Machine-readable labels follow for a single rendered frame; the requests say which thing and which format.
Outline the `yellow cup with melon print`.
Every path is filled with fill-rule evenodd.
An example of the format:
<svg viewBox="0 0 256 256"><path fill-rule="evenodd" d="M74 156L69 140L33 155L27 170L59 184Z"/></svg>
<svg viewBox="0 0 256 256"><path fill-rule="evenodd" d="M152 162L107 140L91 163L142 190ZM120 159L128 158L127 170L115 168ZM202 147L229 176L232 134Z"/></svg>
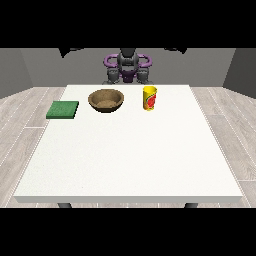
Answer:
<svg viewBox="0 0 256 256"><path fill-rule="evenodd" d="M154 86L145 86L143 88L143 108L147 111L154 109L156 101L157 88Z"/></svg>

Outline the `green square pad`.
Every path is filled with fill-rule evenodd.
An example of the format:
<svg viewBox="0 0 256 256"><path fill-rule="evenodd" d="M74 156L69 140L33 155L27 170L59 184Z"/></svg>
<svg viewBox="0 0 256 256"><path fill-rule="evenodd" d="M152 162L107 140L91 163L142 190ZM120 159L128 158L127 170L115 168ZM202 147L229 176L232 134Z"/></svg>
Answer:
<svg viewBox="0 0 256 256"><path fill-rule="evenodd" d="M78 101L54 101L47 114L47 119L73 119L75 117Z"/></svg>

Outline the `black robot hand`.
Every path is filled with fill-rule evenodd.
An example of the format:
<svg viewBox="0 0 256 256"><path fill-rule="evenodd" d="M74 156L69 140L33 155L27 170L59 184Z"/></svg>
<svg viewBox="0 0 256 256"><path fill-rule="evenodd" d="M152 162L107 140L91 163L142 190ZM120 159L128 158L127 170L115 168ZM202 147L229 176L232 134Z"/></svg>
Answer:
<svg viewBox="0 0 256 256"><path fill-rule="evenodd" d="M167 51L178 51L182 54L185 54L185 52L187 51L187 48L164 48L164 50Z"/></svg>
<svg viewBox="0 0 256 256"><path fill-rule="evenodd" d="M64 58L68 53L72 52L72 51L78 51L78 48L60 48L59 52L62 58Z"/></svg>

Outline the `brown wooden bowl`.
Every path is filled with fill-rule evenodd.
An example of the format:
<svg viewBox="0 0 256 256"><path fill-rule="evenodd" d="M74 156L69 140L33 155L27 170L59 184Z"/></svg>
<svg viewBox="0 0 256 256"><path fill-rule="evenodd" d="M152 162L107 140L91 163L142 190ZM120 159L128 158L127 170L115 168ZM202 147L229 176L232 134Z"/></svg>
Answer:
<svg viewBox="0 0 256 256"><path fill-rule="evenodd" d="M111 113L116 111L124 102L124 95L115 89L99 89L88 96L88 103L96 111Z"/></svg>

